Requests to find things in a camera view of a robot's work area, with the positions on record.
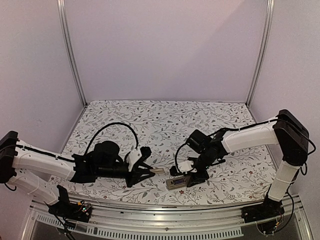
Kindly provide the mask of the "black battery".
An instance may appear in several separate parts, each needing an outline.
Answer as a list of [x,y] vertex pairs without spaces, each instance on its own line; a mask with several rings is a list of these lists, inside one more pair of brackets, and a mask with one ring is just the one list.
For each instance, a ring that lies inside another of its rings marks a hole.
[[182,181],[182,180],[173,180],[172,181],[172,185],[173,186],[181,186],[181,185],[183,185],[185,182],[184,181]]

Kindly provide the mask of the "white remote control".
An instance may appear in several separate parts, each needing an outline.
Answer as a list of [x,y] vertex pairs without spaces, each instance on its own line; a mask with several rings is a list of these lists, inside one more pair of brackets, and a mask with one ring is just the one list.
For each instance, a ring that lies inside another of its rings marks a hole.
[[166,187],[168,190],[175,190],[186,187],[188,185],[189,178],[185,176],[170,178],[166,180]]

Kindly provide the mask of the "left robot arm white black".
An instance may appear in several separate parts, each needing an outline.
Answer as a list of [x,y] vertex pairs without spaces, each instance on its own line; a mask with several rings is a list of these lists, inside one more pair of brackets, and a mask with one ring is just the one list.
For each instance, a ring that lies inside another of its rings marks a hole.
[[94,183],[98,178],[124,179],[132,186],[152,178],[152,167],[145,164],[151,156],[147,146],[134,148],[125,158],[120,157],[120,147],[113,141],[97,143],[93,150],[83,155],[59,154],[30,145],[9,131],[0,140],[0,182],[18,187],[35,196],[63,216],[74,213],[67,190],[51,185],[34,172],[42,172],[71,183]]

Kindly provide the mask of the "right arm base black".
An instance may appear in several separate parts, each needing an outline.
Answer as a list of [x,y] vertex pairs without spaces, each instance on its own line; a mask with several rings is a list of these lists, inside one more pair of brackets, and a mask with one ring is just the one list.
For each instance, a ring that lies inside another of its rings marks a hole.
[[275,201],[266,196],[262,203],[245,206],[241,209],[241,218],[245,223],[274,218],[285,213],[282,201]]

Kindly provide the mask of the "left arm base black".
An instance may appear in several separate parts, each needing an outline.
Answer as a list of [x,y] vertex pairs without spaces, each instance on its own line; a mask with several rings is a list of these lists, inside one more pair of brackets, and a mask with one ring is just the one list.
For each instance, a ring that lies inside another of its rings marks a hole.
[[92,205],[81,200],[77,203],[70,202],[68,191],[61,185],[57,185],[58,202],[49,205],[49,213],[67,220],[88,223],[92,215]]

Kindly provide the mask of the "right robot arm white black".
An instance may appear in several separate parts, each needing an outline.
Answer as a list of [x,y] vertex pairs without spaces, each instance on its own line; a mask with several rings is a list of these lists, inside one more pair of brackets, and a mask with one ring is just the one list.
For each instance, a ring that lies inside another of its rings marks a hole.
[[314,153],[309,147],[315,146],[308,130],[286,109],[264,122],[241,128],[221,128],[210,135],[196,129],[185,143],[199,156],[179,165],[178,169],[184,174],[206,173],[206,168],[214,161],[242,149],[279,145],[282,162],[267,192],[268,200],[258,208],[262,218],[269,218],[278,210],[277,202],[283,199],[300,167]]

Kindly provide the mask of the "floral patterned table mat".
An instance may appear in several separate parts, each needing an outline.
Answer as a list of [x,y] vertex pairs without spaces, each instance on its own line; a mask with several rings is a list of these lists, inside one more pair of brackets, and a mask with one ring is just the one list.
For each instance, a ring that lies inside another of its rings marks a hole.
[[69,193],[93,198],[149,205],[226,205],[261,201],[276,170],[265,146],[229,154],[225,163],[208,169],[209,179],[193,187],[168,190],[166,180],[175,162],[195,152],[184,146],[194,130],[209,135],[220,128],[254,123],[243,103],[195,101],[106,100],[91,102],[69,138],[65,154],[83,154],[95,144],[113,141],[124,157],[134,146],[148,146],[146,163],[164,169],[133,187],[123,179],[99,178],[94,183],[71,183],[52,176],[50,183]]

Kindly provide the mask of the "front aluminium rail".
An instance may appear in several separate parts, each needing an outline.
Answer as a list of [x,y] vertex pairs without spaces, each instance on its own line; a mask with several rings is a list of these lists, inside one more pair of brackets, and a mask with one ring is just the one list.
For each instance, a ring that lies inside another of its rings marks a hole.
[[314,240],[297,194],[286,196],[279,232],[260,232],[272,219],[245,222],[242,209],[256,201],[222,205],[151,205],[71,194],[92,204],[89,222],[75,222],[72,240]]

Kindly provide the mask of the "right aluminium frame post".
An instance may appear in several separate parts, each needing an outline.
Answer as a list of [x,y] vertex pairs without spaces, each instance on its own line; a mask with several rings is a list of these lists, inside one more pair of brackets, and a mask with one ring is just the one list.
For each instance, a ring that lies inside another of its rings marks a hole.
[[254,95],[258,86],[261,70],[263,67],[263,62],[265,58],[265,54],[268,47],[268,41],[270,37],[270,31],[272,28],[272,20],[273,20],[273,13],[274,13],[275,1],[268,0],[266,3],[266,12],[265,12],[265,20],[263,25],[262,31],[262,38],[259,47],[259,52],[257,56],[257,61],[254,67],[252,81],[250,84],[249,92],[246,98],[246,106],[250,109],[253,103]]

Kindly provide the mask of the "aluminium frame post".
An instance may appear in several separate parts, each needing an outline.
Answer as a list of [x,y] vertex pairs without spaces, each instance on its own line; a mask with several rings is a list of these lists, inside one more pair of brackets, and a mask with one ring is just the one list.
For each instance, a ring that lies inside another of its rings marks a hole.
[[73,81],[74,81],[81,105],[85,108],[88,105],[88,102],[87,102],[84,88],[81,82],[81,78],[78,71],[77,62],[76,62],[76,58],[75,58],[75,54],[72,46],[65,1],[57,0],[56,2],[57,2],[57,9],[59,14],[62,36],[65,44],[66,54],[67,54],[70,70],[72,73]]
[[268,0],[266,3],[266,12],[265,12],[265,20],[263,25],[262,31],[262,38],[259,47],[259,52],[257,56],[257,61],[254,67],[252,81],[250,84],[249,92],[246,98],[246,106],[250,109],[253,103],[254,95],[258,86],[261,70],[263,67],[263,62],[265,58],[265,54],[268,47],[268,41],[270,37],[270,31],[272,28],[272,20],[273,20],[273,13],[274,13],[275,1]]

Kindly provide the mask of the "left aluminium frame post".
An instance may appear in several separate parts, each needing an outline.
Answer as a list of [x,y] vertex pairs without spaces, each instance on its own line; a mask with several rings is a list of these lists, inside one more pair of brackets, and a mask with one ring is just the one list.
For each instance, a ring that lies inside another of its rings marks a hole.
[[74,81],[81,105],[85,108],[88,105],[88,102],[87,102],[84,88],[81,82],[81,78],[78,71],[77,62],[76,62],[76,58],[75,58],[75,54],[72,46],[65,1],[57,0],[56,2],[57,2],[57,9],[59,14],[62,36],[65,44],[66,54],[67,54],[70,70],[72,73],[73,81]]

